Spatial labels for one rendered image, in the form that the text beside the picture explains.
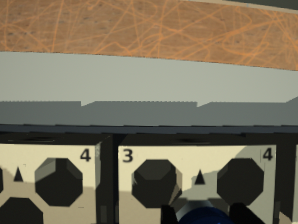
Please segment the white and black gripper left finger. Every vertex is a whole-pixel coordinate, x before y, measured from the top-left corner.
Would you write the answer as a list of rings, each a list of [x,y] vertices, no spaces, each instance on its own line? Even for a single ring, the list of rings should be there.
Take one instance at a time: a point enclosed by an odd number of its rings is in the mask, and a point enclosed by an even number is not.
[[[174,207],[170,207],[170,205],[161,205],[160,224],[179,224]]]

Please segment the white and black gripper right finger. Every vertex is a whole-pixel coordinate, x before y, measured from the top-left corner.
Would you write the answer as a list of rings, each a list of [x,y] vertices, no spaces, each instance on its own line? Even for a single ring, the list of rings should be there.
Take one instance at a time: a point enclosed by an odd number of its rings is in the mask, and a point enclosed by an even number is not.
[[[229,208],[229,217],[235,224],[265,224],[243,203],[233,203]]]

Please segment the grey bench mat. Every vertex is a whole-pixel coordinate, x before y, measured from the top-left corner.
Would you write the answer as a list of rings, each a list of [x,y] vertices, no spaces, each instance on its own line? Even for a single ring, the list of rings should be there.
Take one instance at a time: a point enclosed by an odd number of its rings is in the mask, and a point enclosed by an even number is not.
[[[0,51],[0,125],[298,126],[298,71]]]

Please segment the dark grey flat base plate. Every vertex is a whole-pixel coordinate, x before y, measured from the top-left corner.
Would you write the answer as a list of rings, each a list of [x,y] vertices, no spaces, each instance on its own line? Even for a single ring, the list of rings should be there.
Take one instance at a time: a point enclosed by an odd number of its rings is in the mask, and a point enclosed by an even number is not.
[[[119,201],[118,146],[128,134],[233,134],[246,137],[258,133],[298,133],[298,126],[68,126],[68,125],[0,125],[0,134],[26,133],[94,133],[113,134],[113,219]]]

